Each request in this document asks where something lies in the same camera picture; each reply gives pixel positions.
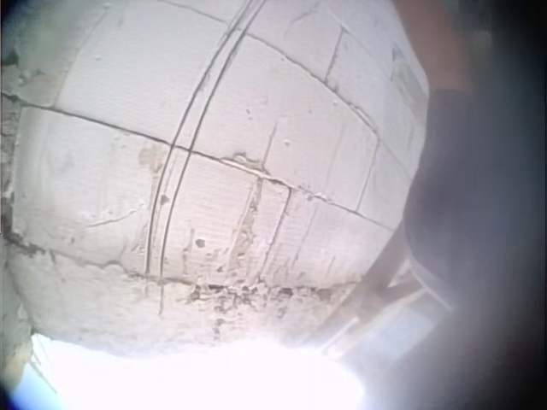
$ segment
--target bright light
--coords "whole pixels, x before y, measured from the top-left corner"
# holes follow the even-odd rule
[[[134,360],[52,342],[47,355],[57,391],[73,410],[354,410],[363,396],[339,363],[272,343]]]

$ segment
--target vertical line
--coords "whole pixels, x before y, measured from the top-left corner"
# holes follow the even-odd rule
[[[359,208],[361,207],[362,198],[365,196],[365,190],[367,190],[368,181],[370,180],[370,175],[373,173],[374,164],[376,162],[376,157],[378,156],[378,150],[381,142],[378,137],[378,141],[376,143],[376,147],[374,147],[374,153],[373,153],[373,159],[370,163],[370,168],[368,169],[367,176],[365,177],[365,183],[362,186],[361,195],[359,196],[359,202],[357,203],[356,212],[358,212]]]
[[[344,36],[344,28],[340,26],[340,34],[338,35],[338,40],[336,41],[336,45],[334,46],[334,54],[332,54],[332,60],[331,63],[328,65],[328,69],[326,70],[325,74],[325,82],[328,82],[328,76],[331,75],[332,67],[334,66],[334,63],[336,62],[336,58],[338,56],[338,49],[340,48],[340,43],[342,42],[342,36]]]
[[[264,273],[264,269],[266,268],[266,264],[268,263],[268,259],[272,252],[272,249],[274,248],[274,245],[277,242],[277,239],[279,236],[279,232],[281,231],[281,226],[283,225],[283,222],[285,221],[287,210],[289,208],[289,203],[291,202],[291,198],[292,198],[292,188],[288,188],[288,190],[289,190],[289,193],[285,201],[285,206],[283,207],[283,212],[281,212],[281,216],[279,217],[279,222],[277,226],[275,227],[275,232],[273,233],[272,242],[270,243],[270,247],[268,248],[268,251],[266,251],[266,256],[264,257],[264,263],[262,263],[262,267],[258,271],[258,279],[260,279],[262,277],[262,274]]]

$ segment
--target white concrete block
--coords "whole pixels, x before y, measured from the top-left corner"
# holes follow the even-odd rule
[[[171,142],[225,30],[167,3],[114,8],[80,51],[57,107]]]
[[[14,233],[84,261],[142,272],[167,147],[79,118],[26,108],[15,151]]]
[[[191,156],[175,199],[164,278],[223,285],[257,277],[287,195],[284,187]]]
[[[379,129],[388,78],[374,56],[348,33],[342,35],[326,81],[363,112],[374,129]]]
[[[270,0],[250,26],[249,33],[324,79],[341,30],[323,4],[316,0]]]
[[[393,84],[389,84],[386,92],[384,113],[381,139],[412,178],[425,142],[424,126],[415,118]]]
[[[168,0],[168,3],[194,9],[199,13],[230,22],[244,6],[244,0]]]
[[[319,288],[358,282],[387,243],[386,229],[294,192],[268,258],[268,284]]]
[[[359,214],[395,229],[403,217],[409,184],[409,177],[401,165],[380,145],[359,206]]]
[[[375,142],[362,119],[322,83],[247,38],[215,94],[195,149],[354,208]]]

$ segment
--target rough concrete surface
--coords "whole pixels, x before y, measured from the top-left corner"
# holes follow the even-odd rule
[[[143,354],[319,325],[397,226],[423,145],[427,83],[386,3],[16,13],[3,218],[35,328]]]
[[[11,390],[31,358],[32,342],[26,309],[5,265],[4,241],[0,237],[0,379],[3,387]]]

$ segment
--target groove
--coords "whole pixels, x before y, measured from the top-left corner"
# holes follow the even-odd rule
[[[203,111],[200,115],[200,118],[199,118],[199,121],[197,122],[197,126],[196,126],[196,129],[194,130],[194,133],[193,133],[193,136],[192,136],[192,140],[191,140],[191,143],[190,143],[190,147],[188,149],[188,152],[189,152],[189,155],[186,157],[186,161],[185,161],[185,165],[183,166],[182,168],[182,171],[180,172],[180,177],[179,177],[179,181],[177,183],[177,186],[175,188],[175,191],[174,191],[174,195],[173,195],[173,199],[170,203],[170,206],[169,206],[169,213],[168,213],[168,219],[167,219],[167,222],[166,222],[166,226],[165,226],[165,232],[163,234],[163,243],[162,243],[162,251],[160,253],[160,278],[163,279],[163,261],[164,261],[164,258],[165,258],[165,252],[166,252],[166,248],[167,248],[167,240],[168,240],[168,235],[169,235],[169,229],[171,227],[171,220],[173,218],[173,210],[174,210],[174,204],[177,200],[177,197],[179,196],[179,191],[180,191],[180,186],[182,185],[182,180],[185,176],[185,172],[186,172],[186,169],[188,168],[188,163],[190,162],[190,157],[191,157],[191,153],[192,151],[194,150],[194,146],[196,144],[196,140],[197,140],[197,135],[200,131],[200,128],[201,128],[201,125],[203,123],[203,118],[205,117],[205,115],[207,114],[207,111],[209,109],[209,105],[211,104],[211,101],[213,100],[213,97],[215,96],[215,92],[219,86],[219,83],[221,82],[222,78],[224,77],[224,74],[226,73],[227,71],[227,68],[229,67],[231,61],[232,61],[232,58],[233,56],[235,55],[235,53],[237,52],[238,50],[238,47],[239,45],[241,44],[241,41],[243,40],[245,34],[247,33],[247,30],[249,29],[249,26],[252,24],[253,20],[256,18],[256,16],[258,15],[258,13],[260,12],[260,10],[262,9],[262,6],[264,5],[266,1],[265,0],[262,0],[262,2],[256,7],[256,10],[254,12],[254,14],[249,18],[249,21],[247,22],[245,28],[243,29],[243,31],[241,32],[238,40],[236,41],[235,45],[232,47],[232,49],[229,51],[228,53],[228,56],[226,58],[226,60],[224,61],[224,64],[222,66],[222,69],[221,69],[221,72],[219,73],[219,76],[218,76],[218,79],[216,79],[215,81],[215,85],[213,86],[213,90],[211,91],[211,93],[209,94],[208,98],[207,98],[207,101],[203,107]],[[230,29],[230,32],[227,34],[226,36],[226,40],[224,41],[223,45],[218,49],[217,53],[215,53],[215,58],[214,60],[216,59],[216,57],[220,54],[222,48],[224,47],[224,45],[226,45],[226,42],[228,41],[228,39],[230,38],[230,36],[236,31],[236,29],[238,28],[238,24],[239,22],[245,17],[245,14],[247,13],[247,11],[250,9],[250,6],[252,5],[252,1],[248,2],[247,5],[245,6],[245,8],[243,9],[243,12],[241,13],[241,15],[237,18],[237,20],[235,21],[235,23],[233,24],[233,26],[231,27]],[[209,68],[207,70],[207,73],[210,72],[210,69],[212,68],[213,66],[213,61],[212,63],[209,65]],[[200,85],[198,86],[197,90],[194,92],[194,95],[192,96],[192,99],[191,99],[191,103],[188,105],[188,108],[186,109],[185,111],[185,115],[184,115],[184,118],[183,120],[181,121],[180,123],[180,126],[179,126],[179,129],[174,137],[174,140],[173,140],[173,144],[172,144],[172,147],[170,149],[170,153],[171,151],[173,150],[173,146],[174,144],[176,143],[176,140],[179,136],[179,133],[180,131],[182,130],[182,127],[184,126],[184,123],[185,123],[185,118],[186,116],[188,115],[188,113],[190,112],[190,109],[191,107],[193,106],[193,103],[195,101],[195,97],[197,96],[197,91],[201,88],[201,86],[203,85],[203,83],[205,82],[205,79],[207,78],[207,75],[204,75],[202,77],[202,79],[200,80]],[[156,194],[156,199],[155,199],[155,203],[154,203],[154,207],[156,206],[157,204],[157,198],[159,197],[159,195]],[[149,242],[149,246],[147,247],[147,254],[151,253],[151,246],[150,246],[150,242]],[[150,266],[147,264],[147,270],[146,272],[148,273],[150,269]]]
[[[173,140],[172,140],[172,142],[169,146],[168,155],[166,157],[165,163],[163,164],[162,173],[161,173],[160,178],[158,180],[158,186],[157,186],[157,189],[156,189],[156,193],[154,195],[154,202],[152,203],[152,210],[151,210],[151,214],[150,214],[150,223],[149,223],[149,228],[148,228],[146,254],[145,254],[146,256],[145,256],[145,263],[144,263],[145,264],[144,272],[145,272],[146,276],[150,276],[150,260],[151,260],[151,254],[152,254],[152,248],[151,248],[152,243],[151,242],[152,242],[152,231],[153,231],[153,225],[154,225],[154,217],[155,217],[155,214],[156,214],[157,203],[159,202],[158,200],[159,200],[159,196],[160,196],[160,191],[162,189],[163,179],[165,178],[165,172],[167,170],[168,163],[171,160],[171,156],[173,155],[173,151],[174,151],[174,148],[176,146],[176,142],[177,142],[177,139],[179,137],[179,134],[180,134],[185,122],[186,122],[186,118],[188,117],[188,114],[190,113],[191,108],[194,105],[194,102],[196,101],[196,98],[197,98],[197,95],[198,95],[199,91],[202,89],[205,82],[207,81],[207,78],[208,78],[214,64],[216,63],[216,60],[217,60],[218,56],[220,55],[220,53],[224,49],[224,46],[226,45],[228,39],[234,33],[234,31],[236,30],[236,28],[238,26],[238,23],[241,21],[241,19],[243,19],[243,17],[244,17],[244,13],[241,13],[241,15],[235,20],[233,25],[228,27],[225,34],[223,35],[223,37],[221,39],[221,42],[219,43],[219,46],[217,47],[215,53],[213,54],[213,57],[211,58],[211,61],[209,62],[206,69],[203,71],[202,78],[200,78],[199,82],[197,83],[196,89],[193,91],[193,93],[191,95],[191,99],[190,99],[188,105],[186,106],[185,112],[183,113],[182,119],[179,123],[179,126],[177,127],[177,131],[174,134],[174,138],[173,138]],[[192,141],[191,146],[188,149],[189,153],[193,149],[193,143],[194,143],[194,141]],[[184,175],[186,167],[188,166],[189,159],[190,159],[190,155],[188,155],[186,160],[185,160],[185,165],[183,166],[182,175]],[[178,194],[178,190],[176,191],[176,193],[175,193],[175,195],[174,195],[174,197],[172,198],[172,201],[171,201],[171,208],[169,210],[169,215],[168,215],[168,223],[169,223],[170,218],[171,218],[172,213],[173,213],[173,205],[174,205],[177,194]],[[163,275],[163,268],[162,267],[163,267],[163,259],[160,260],[160,275],[161,276]]]

